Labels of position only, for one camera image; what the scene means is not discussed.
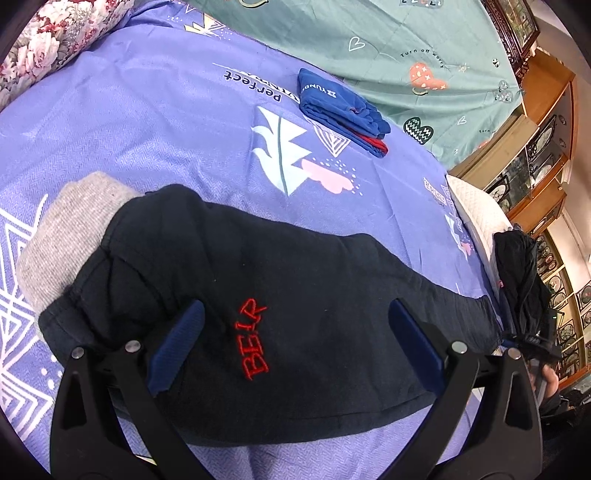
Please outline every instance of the green fabric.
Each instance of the green fabric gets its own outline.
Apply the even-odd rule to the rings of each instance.
[[[344,79],[414,133],[447,168],[490,139],[521,101],[499,35],[479,0],[242,5],[249,2],[259,3],[190,0],[228,27]],[[416,70],[421,78],[411,77]]]

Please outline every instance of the red embroidery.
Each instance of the red embroidery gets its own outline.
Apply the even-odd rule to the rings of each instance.
[[[266,309],[267,307],[257,308],[256,300],[248,299],[240,308],[240,313],[250,318],[253,323],[234,323],[234,328],[236,330],[252,332],[248,335],[236,336],[238,351],[242,355],[242,369],[249,380],[252,380],[254,375],[267,373],[269,371],[269,366],[263,358],[261,340],[255,333],[256,326],[261,321],[261,312],[264,312]]]

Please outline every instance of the floral fabric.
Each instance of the floral fabric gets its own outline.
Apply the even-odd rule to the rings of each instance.
[[[48,0],[0,64],[0,111],[111,30],[134,0]]]

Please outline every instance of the bed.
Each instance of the bed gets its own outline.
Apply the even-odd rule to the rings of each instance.
[[[512,32],[499,36],[480,0],[189,3],[344,79],[448,170],[488,142],[521,101]]]
[[[189,5],[155,1],[0,113],[0,401],[46,468],[63,367],[37,336],[15,262],[63,184],[95,170],[142,192],[181,183],[263,218],[368,233],[431,281],[496,308],[445,168],[396,127],[377,159],[305,118],[301,67],[328,76]],[[442,459],[459,453],[477,407],[471,399]],[[349,437],[192,449],[220,479],[376,478],[426,412]],[[148,455],[122,423],[134,452]]]

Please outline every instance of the silver screw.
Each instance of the silver screw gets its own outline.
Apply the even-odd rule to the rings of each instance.
[[[142,348],[142,344],[139,343],[137,340],[130,340],[125,344],[125,351],[128,353],[135,353],[140,348]]]
[[[464,342],[453,342],[452,350],[460,355],[463,355],[468,351],[468,346]]]
[[[84,349],[81,346],[77,346],[76,348],[74,348],[72,350],[72,358],[75,360],[82,358],[83,355],[84,355]]]
[[[509,348],[507,350],[507,355],[509,355],[513,360],[519,360],[521,358],[521,352],[517,348]]]

